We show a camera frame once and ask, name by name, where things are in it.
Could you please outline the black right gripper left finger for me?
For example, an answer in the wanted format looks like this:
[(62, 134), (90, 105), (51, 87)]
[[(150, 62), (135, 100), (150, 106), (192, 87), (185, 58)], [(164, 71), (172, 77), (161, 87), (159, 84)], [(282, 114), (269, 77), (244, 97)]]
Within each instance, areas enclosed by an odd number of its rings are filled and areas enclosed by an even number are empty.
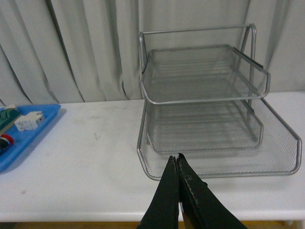
[(153, 199), (139, 229), (177, 229), (179, 217), (179, 174), (176, 158), (170, 156)]

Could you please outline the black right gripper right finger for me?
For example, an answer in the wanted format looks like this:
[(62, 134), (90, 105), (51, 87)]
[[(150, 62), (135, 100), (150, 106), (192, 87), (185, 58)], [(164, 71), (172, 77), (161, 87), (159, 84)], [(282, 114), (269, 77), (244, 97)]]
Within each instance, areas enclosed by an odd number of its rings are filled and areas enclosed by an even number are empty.
[(179, 154), (179, 198), (186, 229), (245, 229)]

